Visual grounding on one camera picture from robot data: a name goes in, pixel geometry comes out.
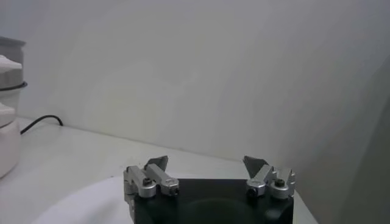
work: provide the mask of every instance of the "metal bracket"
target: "metal bracket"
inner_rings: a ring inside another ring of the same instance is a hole
[[[160,185],[162,194],[168,196],[176,196],[179,194],[179,180],[170,177],[156,164],[146,166],[146,175]]]
[[[271,195],[277,199],[293,197],[295,191],[295,173],[291,169],[277,172],[277,179],[271,183]]]
[[[148,178],[138,166],[129,166],[124,172],[125,195],[138,194],[143,198],[151,198],[156,194],[156,183]]]
[[[275,178],[276,173],[274,167],[270,165],[263,165],[253,178],[246,181],[247,195],[252,198],[264,195],[267,184]]]

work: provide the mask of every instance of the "black base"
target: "black base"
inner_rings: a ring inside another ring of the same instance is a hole
[[[135,224],[292,224],[294,199],[246,195],[246,180],[179,179],[176,198],[135,197]]]

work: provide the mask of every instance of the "metal clamp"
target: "metal clamp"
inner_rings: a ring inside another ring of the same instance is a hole
[[[263,165],[259,172],[246,181],[247,195],[249,197],[259,197],[264,195],[268,183],[276,178],[275,170],[270,165]]]
[[[294,195],[295,173],[291,169],[277,172],[277,178],[270,185],[271,195],[277,199],[287,199]]]
[[[143,198],[151,198],[156,194],[156,183],[148,178],[138,166],[129,166],[124,172],[125,195],[138,194]]]
[[[161,193],[168,196],[179,194],[179,180],[170,177],[156,164],[148,164],[145,167],[146,175],[154,180],[161,187]]]

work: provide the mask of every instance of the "screw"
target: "screw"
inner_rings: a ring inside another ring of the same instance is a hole
[[[282,179],[277,179],[275,181],[275,187],[284,187],[285,186],[285,181]]]
[[[145,178],[145,179],[142,181],[142,185],[143,185],[143,186],[150,185],[151,183],[152,183],[152,180],[151,180],[149,177]]]
[[[255,198],[257,197],[257,189],[254,189],[254,188],[250,188],[248,189],[248,191],[246,192],[246,195],[250,198]]]

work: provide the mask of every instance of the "black knob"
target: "black knob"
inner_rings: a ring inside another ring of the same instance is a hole
[[[248,189],[248,191],[246,192],[246,195],[250,198],[255,198],[257,197],[257,189],[254,189],[254,188],[250,188]]]
[[[285,181],[282,179],[277,179],[275,180],[275,186],[276,187],[284,187],[285,186]]]

